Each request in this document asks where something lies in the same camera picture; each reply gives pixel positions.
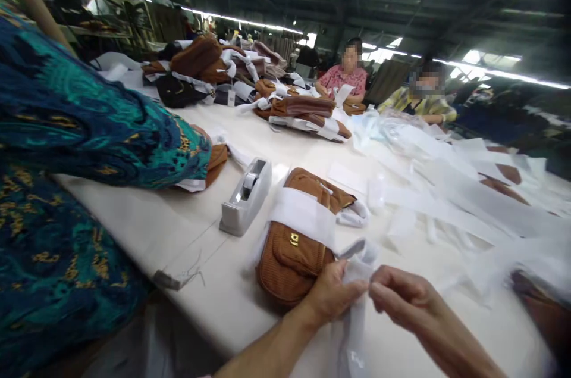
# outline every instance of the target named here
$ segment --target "brown fabric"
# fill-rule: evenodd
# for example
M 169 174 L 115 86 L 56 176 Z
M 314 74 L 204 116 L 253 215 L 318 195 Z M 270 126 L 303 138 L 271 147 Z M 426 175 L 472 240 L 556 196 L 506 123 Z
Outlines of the brown fabric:
M 162 66 L 162 64 L 159 63 L 158 61 L 153 61 L 152 63 L 144 65 L 141 68 L 143 69 L 143 74 L 145 76 L 148 76 L 150 74 L 166 73 L 167 72 L 165 70 L 165 68 Z
M 243 57 L 246 57 L 246 53 L 244 52 L 243 49 L 240 49 L 238 46 L 232 46 L 232 45 L 223 45 L 222 46 L 222 50 L 225 51 L 226 49 L 232 49 L 233 51 L 238 52 L 240 55 L 242 55 Z
M 571 309 L 552 296 L 545 282 L 522 270 L 512 273 L 512 282 L 514 292 L 562 367 L 571 354 Z
M 275 91 L 274 82 L 267 79 L 260 79 L 256 82 L 256 91 L 260 96 L 267 98 Z
M 263 57 L 269 57 L 270 62 L 278 68 L 285 69 L 287 67 L 287 61 L 284 60 L 280 54 L 276 54 L 269 47 L 264 45 L 262 42 L 254 41 L 252 49 L 256 51 L 259 55 Z
M 273 100 L 272 116 L 298 117 L 305 113 L 316 116 L 331 117 L 335 103 L 331 100 L 310 96 L 291 96 L 281 100 Z
M 365 112 L 365 110 L 367 110 L 367 107 L 365 106 L 365 104 L 347 104 L 346 102 L 343 103 L 343 110 L 345 110 L 345 113 L 347 113 L 348 115 L 354 115 L 354 114 L 363 114 Z
M 189 77 L 197 77 L 198 74 L 220 59 L 222 47 L 216 40 L 198 36 L 192 44 L 177 53 L 171 60 L 171 70 Z
M 206 174 L 206 187 L 210 186 L 218 178 L 222 169 L 228 161 L 228 146 L 221 144 L 212 146 L 212 153 L 208 161 L 208 172 Z
M 246 63 L 244 61 L 242 61 L 238 57 L 232 57 L 232 61 L 234 61 L 234 63 L 236 64 L 236 75 L 242 74 L 243 76 L 246 76 L 248 79 L 252 78 L 252 75 L 250 74 L 250 72 L 246 68 Z M 258 74 L 258 77 L 263 77 L 266 75 L 266 62 L 265 62 L 265 60 L 253 60 L 252 64 L 254 65 L 254 68 L 256 69 L 256 73 Z
M 267 79 L 260 79 L 256 82 L 256 91 L 256 100 L 262 97 L 267 98 L 275 91 L 275 85 Z M 254 113 L 265 120 L 268 120 L 270 116 L 294 117 L 311 122 L 321 128 L 325 125 L 325 118 L 330 118 L 333 115 L 335 102 L 329 99 L 301 96 L 294 89 L 289 89 L 288 94 L 291 96 L 281 100 L 273 99 L 272 107 L 269 109 L 254 108 Z M 337 124 L 339 135 L 346 139 L 351 138 L 351 131 L 341 122 L 337 121 Z
M 286 71 L 282 68 L 279 68 L 277 65 L 274 64 L 266 64 L 266 73 L 269 76 L 275 77 L 276 79 L 280 79 L 286 75 Z
M 313 195 L 333 214 L 356 200 L 302 168 L 290 173 L 285 186 Z M 333 252 L 323 244 L 286 225 L 272 222 L 256 275 L 262 289 L 277 305 L 292 308 L 308 294 L 323 268 L 334 260 Z
M 230 77 L 226 74 L 226 64 L 224 64 L 221 58 L 217 59 L 201 71 L 198 75 L 198 79 L 203 80 L 208 83 L 226 83 L 230 82 Z
M 270 116 L 294 117 L 323 128 L 325 118 L 332 116 L 334 108 L 335 102 L 325 98 L 291 96 L 282 100 L 273 100 Z M 339 126 L 339 135 L 346 139 L 351 138 L 351 131 L 341 122 L 336 122 Z
M 509 150 L 504 146 L 488 146 L 486 148 L 490 152 L 499 152 L 505 154 L 509 153 Z M 522 182 L 522 175 L 519 173 L 519 170 L 516 167 L 504 164 L 496 164 L 495 166 L 498 167 L 503 176 L 512 183 L 519 185 Z
M 504 183 L 500 182 L 499 180 L 493 179 L 492 177 L 488 177 L 487 179 L 482 180 L 480 183 L 488 186 L 489 188 L 494 189 L 497 192 L 502 193 L 505 196 L 509 196 L 515 199 L 516 201 L 521 202 L 522 204 L 529 205 L 529 203 L 525 199 L 523 199 L 519 194 L 515 193 L 513 190 L 511 190 L 508 186 L 506 186 Z

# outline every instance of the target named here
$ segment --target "ceiling light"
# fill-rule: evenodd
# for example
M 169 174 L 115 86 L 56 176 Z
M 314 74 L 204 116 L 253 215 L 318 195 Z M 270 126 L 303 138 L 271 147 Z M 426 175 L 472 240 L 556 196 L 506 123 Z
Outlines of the ceiling light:
M 227 16 L 224 16 L 224 15 L 211 14 L 211 13 L 208 13 L 208 12 L 199 11 L 199 10 L 197 10 L 197 9 L 191 9 L 191 8 L 185 7 L 185 6 L 181 6 L 181 9 L 186 10 L 186 11 L 190 11 L 190 12 L 195 13 L 195 14 L 202 15 L 202 16 L 205 17 L 205 18 L 208 18 L 208 17 L 222 18 L 222 19 L 225 19 L 225 20 L 228 20 L 228 21 L 234 21 L 234 22 L 242 23 L 242 24 L 249 24 L 249 25 L 255 26 L 255 27 L 267 28 L 267 29 L 269 29 L 269 30 L 287 31 L 287 32 L 290 32 L 290 33 L 295 33 L 295 34 L 303 34 L 301 31 L 298 31 L 298 30 L 292 30 L 292 29 L 285 28 L 285 27 L 272 26 L 272 25 L 257 23 L 257 22 L 253 22 L 253 21 L 241 20 L 241 19 L 238 19 L 238 18 L 227 17 Z

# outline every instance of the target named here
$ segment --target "person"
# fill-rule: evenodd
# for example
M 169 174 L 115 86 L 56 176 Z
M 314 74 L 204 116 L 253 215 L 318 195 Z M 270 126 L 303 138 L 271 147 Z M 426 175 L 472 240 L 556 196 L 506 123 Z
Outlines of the person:
M 345 45 L 341 65 L 331 67 L 327 73 L 315 83 L 315 89 L 323 97 L 334 99 L 333 88 L 341 88 L 343 85 L 354 86 L 345 100 L 347 104 L 359 104 L 365 97 L 365 83 L 367 72 L 358 67 L 361 59 L 363 42 L 360 38 L 350 39 Z
M 306 298 L 214 378 L 290 376 L 317 331 L 367 292 L 377 312 L 413 333 L 449 377 L 505 377 L 427 280 L 381 266 L 370 282 L 343 284 L 346 265 L 346 260 L 327 265 Z
M 375 60 L 370 60 L 369 65 L 365 67 L 365 71 L 369 77 L 373 77 L 373 74 L 375 74 L 375 67 L 373 64 L 375 64 Z
M 107 336 L 152 285 L 51 177 L 160 189 L 206 179 L 207 135 L 108 82 L 0 5 L 0 376 Z
M 377 110 L 386 108 L 421 116 L 428 124 L 441 124 L 456 119 L 456 110 L 444 99 L 442 88 L 443 67 L 436 61 L 428 61 L 412 76 L 410 87 L 400 87 Z

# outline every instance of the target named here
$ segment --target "window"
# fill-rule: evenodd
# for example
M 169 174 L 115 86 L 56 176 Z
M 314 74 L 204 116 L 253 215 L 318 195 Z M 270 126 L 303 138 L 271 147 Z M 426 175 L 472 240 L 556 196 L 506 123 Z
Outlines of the window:
M 297 44 L 301 46 L 308 46 L 313 49 L 315 46 L 315 41 L 317 40 L 317 33 L 308 33 L 309 39 L 302 39 Z

